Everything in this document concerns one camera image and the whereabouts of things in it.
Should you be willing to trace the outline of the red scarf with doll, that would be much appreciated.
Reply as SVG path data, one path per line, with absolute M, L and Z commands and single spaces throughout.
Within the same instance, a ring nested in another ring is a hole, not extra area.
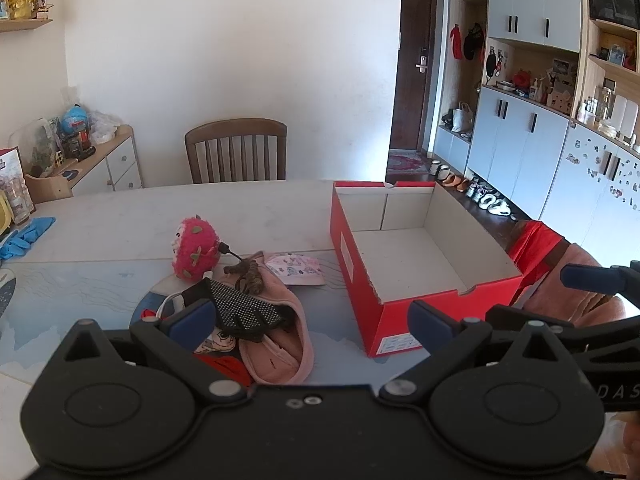
M 134 309 L 130 323 L 157 315 L 160 312 L 160 318 L 166 318 L 175 310 L 174 300 L 169 300 L 168 307 L 162 310 L 160 307 L 167 297 L 158 292 L 147 292 Z M 250 387 L 254 384 L 254 380 L 248 372 L 245 364 L 240 359 L 240 354 L 236 348 L 231 351 L 218 352 L 214 350 L 213 339 L 208 337 L 204 344 L 193 352 L 193 355 L 207 366 L 213 368 L 217 372 L 221 372 L 225 378 L 235 380 L 243 387 Z

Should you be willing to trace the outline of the black dotted glove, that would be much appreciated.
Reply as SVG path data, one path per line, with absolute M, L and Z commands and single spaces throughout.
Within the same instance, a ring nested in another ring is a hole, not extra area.
M 247 295 L 210 278 L 203 278 L 181 295 L 186 307 L 196 300 L 210 300 L 216 308 L 216 326 L 227 336 L 261 342 L 272 330 L 288 330 L 294 324 L 291 307 Z

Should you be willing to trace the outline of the pink strawberry plush toy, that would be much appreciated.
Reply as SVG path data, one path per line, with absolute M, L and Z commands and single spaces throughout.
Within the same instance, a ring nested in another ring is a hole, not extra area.
M 172 270 L 180 280 L 197 282 L 218 264 L 220 237 L 200 216 L 180 223 L 172 247 Z

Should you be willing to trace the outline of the red cardboard shoe box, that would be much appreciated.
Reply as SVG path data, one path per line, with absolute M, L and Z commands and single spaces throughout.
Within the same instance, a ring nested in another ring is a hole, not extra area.
M 450 318 L 510 304 L 522 274 L 446 188 L 434 182 L 337 182 L 330 237 L 370 358 L 411 351 L 408 310 L 423 300 Z

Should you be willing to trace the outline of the pink towel on chair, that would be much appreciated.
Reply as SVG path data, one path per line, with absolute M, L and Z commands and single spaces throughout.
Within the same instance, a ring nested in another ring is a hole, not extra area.
M 584 272 L 585 268 L 600 268 L 600 264 L 585 249 L 570 244 L 558 263 L 535 285 L 526 289 L 520 309 L 567 322 L 577 328 L 623 320 L 623 301 L 598 288 L 592 290 L 591 279 L 596 272 Z

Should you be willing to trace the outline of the wooden chair beside table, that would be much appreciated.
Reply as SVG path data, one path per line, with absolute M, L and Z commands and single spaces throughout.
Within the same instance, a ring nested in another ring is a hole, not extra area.
M 541 221 L 519 221 L 506 253 L 521 272 L 511 307 L 546 318 L 590 327 L 636 318 L 639 287 L 629 269 L 600 266 L 582 246 L 569 242 Z

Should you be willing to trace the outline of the red cloth on chair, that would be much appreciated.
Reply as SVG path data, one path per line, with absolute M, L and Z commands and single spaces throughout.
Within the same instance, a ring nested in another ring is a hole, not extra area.
M 522 287 L 533 285 L 553 268 L 549 257 L 558 247 L 564 250 L 566 239 L 544 222 L 516 222 L 506 253 L 522 274 Z

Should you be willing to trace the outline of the red patterned doormat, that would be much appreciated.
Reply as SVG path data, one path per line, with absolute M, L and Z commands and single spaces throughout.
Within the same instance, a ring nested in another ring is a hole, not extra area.
M 390 150 L 387 159 L 389 174 L 428 174 L 431 161 L 418 151 Z

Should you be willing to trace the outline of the white wooden sideboard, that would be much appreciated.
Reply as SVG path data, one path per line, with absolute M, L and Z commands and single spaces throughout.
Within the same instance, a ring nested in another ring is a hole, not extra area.
M 62 176 L 72 188 L 73 197 L 143 188 L 134 129 L 119 126 L 111 141 L 99 144 L 96 152 L 78 162 L 72 159 L 52 176 Z

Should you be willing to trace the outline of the wooden chair behind table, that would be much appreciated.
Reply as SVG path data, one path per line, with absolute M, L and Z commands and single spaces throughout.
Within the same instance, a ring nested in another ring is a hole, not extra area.
M 194 184 L 286 179 L 288 128 L 268 118 L 208 122 L 186 133 Z

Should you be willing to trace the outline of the blue rubber glove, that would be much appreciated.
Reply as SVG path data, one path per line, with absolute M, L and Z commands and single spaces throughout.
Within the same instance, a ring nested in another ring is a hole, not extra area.
M 54 217 L 33 218 L 24 228 L 13 231 L 1 243 L 1 260 L 6 261 L 24 257 L 32 249 L 35 242 L 54 224 Z

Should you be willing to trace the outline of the cardboard box on sideboard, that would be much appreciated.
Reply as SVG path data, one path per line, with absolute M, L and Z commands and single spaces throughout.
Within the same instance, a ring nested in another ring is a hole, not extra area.
M 70 182 L 62 176 L 35 178 L 25 174 L 24 178 L 30 198 L 35 205 L 73 197 Z

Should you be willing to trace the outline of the dark wooden door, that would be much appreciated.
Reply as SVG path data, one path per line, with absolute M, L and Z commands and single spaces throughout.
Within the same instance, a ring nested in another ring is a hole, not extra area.
M 435 65 L 438 0 L 401 0 L 390 148 L 420 151 Z

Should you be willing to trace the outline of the white wall cabinet unit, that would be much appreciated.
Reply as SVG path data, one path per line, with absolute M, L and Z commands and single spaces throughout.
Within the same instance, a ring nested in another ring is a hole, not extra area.
M 449 0 L 435 153 L 608 249 L 639 233 L 639 0 Z

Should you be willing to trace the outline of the wall shelf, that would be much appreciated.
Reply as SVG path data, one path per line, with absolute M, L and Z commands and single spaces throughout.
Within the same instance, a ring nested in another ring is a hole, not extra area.
M 34 30 L 44 25 L 52 23 L 50 18 L 29 18 L 28 20 L 1 20 L 0 32 L 26 32 L 26 30 Z

